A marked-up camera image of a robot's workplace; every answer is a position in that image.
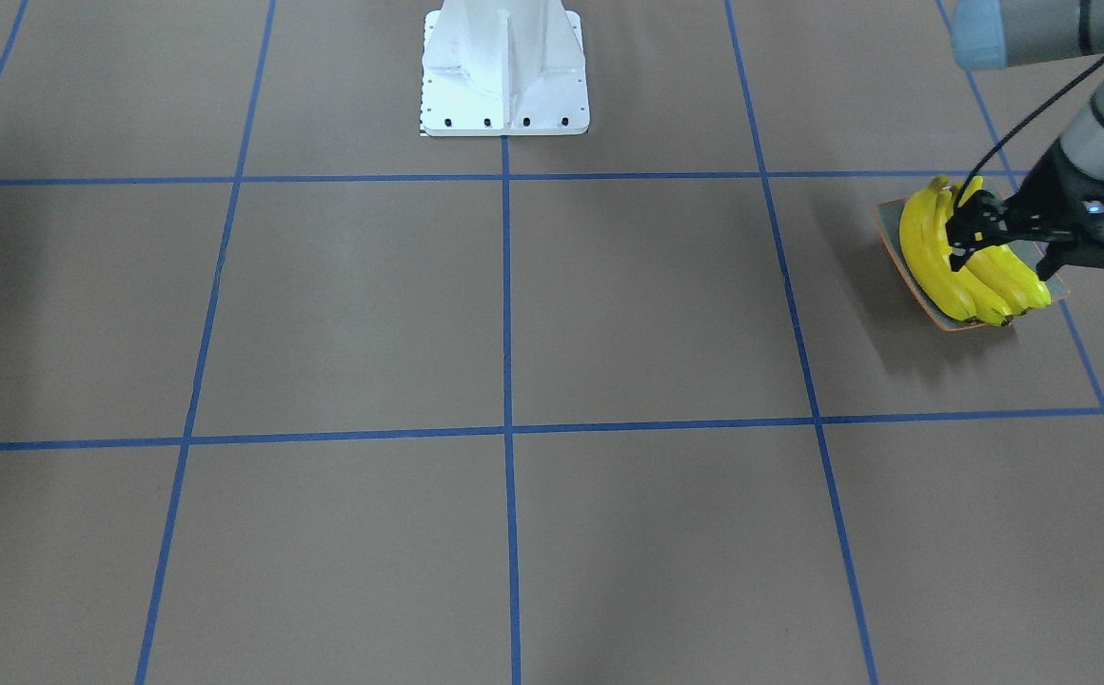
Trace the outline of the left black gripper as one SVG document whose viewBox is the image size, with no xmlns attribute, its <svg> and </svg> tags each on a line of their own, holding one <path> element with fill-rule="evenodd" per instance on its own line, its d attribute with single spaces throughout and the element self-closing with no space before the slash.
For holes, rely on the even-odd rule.
<svg viewBox="0 0 1104 685">
<path fill-rule="evenodd" d="M 960 200 L 945 222 L 947 246 L 984 250 L 1015 240 L 1041 242 L 1047 247 L 1034 273 L 1047 282 L 1075 264 L 1086 242 L 1083 203 L 1092 199 L 1104 199 L 1104 181 L 1084 172 L 1055 143 L 1026 175 L 1009 205 L 986 190 Z"/>
</svg>

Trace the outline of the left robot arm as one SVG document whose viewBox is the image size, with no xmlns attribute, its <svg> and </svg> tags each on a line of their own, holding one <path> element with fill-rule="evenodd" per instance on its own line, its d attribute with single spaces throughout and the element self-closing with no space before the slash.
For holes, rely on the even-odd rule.
<svg viewBox="0 0 1104 685">
<path fill-rule="evenodd" d="M 1104 72 L 1104 1 L 959 1 L 949 28 L 954 61 L 966 72 L 1086 57 L 1087 66 L 1026 114 L 1012 135 Z M 1066 265 L 1104 268 L 1104 80 L 1009 198 L 975 190 L 966 178 L 945 230 L 953 270 L 1016 242 L 1044 245 L 1039 280 Z"/>
</svg>

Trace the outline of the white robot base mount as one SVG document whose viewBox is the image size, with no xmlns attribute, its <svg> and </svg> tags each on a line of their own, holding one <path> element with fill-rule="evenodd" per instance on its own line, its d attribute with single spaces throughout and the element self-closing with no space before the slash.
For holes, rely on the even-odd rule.
<svg viewBox="0 0 1104 685">
<path fill-rule="evenodd" d="M 423 27 L 422 135 L 590 129 L 582 18 L 561 1 L 444 1 Z"/>
</svg>

